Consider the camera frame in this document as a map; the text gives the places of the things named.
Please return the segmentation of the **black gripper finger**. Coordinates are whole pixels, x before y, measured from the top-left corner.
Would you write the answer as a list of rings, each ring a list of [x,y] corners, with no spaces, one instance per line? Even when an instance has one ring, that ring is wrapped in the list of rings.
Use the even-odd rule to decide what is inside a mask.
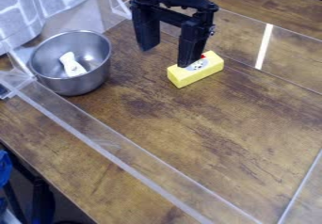
[[[161,19],[158,7],[131,6],[137,40],[142,51],[151,50],[161,43]]]
[[[214,14],[197,12],[182,24],[178,66],[185,68],[201,59],[205,45],[214,35]]]

